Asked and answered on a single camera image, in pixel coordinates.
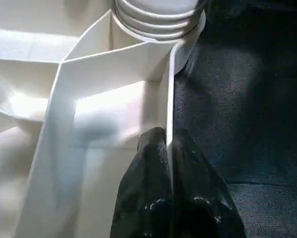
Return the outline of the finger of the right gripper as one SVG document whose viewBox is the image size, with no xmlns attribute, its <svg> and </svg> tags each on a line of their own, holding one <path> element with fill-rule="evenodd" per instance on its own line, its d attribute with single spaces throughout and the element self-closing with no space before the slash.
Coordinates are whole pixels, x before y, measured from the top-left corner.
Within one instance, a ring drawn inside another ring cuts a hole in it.
<svg viewBox="0 0 297 238">
<path fill-rule="evenodd" d="M 209 0 L 206 19 L 211 23 L 223 22 L 238 17 L 248 5 L 248 0 Z"/>
</svg>

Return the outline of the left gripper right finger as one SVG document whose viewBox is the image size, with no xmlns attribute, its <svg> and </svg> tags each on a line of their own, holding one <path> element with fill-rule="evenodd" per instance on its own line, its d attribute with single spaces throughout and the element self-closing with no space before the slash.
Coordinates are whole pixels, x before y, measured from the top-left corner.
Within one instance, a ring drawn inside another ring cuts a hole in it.
<svg viewBox="0 0 297 238">
<path fill-rule="evenodd" d="M 172 143 L 174 236 L 244 238 L 244 224 L 225 181 L 185 129 Z"/>
</svg>

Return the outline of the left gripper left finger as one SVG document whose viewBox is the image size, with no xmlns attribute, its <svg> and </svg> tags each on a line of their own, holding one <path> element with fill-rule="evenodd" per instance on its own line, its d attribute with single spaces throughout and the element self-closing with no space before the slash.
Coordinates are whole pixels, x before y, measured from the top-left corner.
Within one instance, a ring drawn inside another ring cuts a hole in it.
<svg viewBox="0 0 297 238">
<path fill-rule="evenodd" d="M 166 135 L 144 132 L 123 175 L 115 203 L 112 238 L 167 238 L 171 227 L 171 179 Z"/>
</svg>

